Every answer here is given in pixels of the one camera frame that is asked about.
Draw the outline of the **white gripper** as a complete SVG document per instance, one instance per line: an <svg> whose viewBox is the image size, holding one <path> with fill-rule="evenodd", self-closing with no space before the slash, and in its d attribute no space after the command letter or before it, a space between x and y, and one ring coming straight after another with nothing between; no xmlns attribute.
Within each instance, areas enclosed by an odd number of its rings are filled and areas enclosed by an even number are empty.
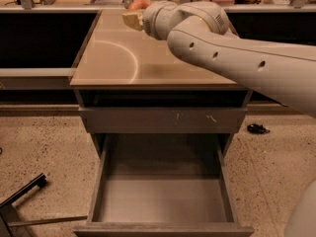
<svg viewBox="0 0 316 237"><path fill-rule="evenodd" d="M124 13L123 22L136 31L144 31L152 38L166 40L169 32L180 22L178 5L174 2L159 1L143 12Z"/></svg>

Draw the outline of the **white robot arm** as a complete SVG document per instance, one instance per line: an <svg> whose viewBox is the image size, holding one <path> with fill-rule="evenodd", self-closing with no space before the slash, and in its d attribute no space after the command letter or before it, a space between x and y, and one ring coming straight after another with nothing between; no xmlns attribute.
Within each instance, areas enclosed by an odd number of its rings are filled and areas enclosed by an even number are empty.
<svg viewBox="0 0 316 237"><path fill-rule="evenodd" d="M164 40L180 60L316 118L315 46L240 39L230 32L224 9L211 2L158 1L122 18Z"/></svg>

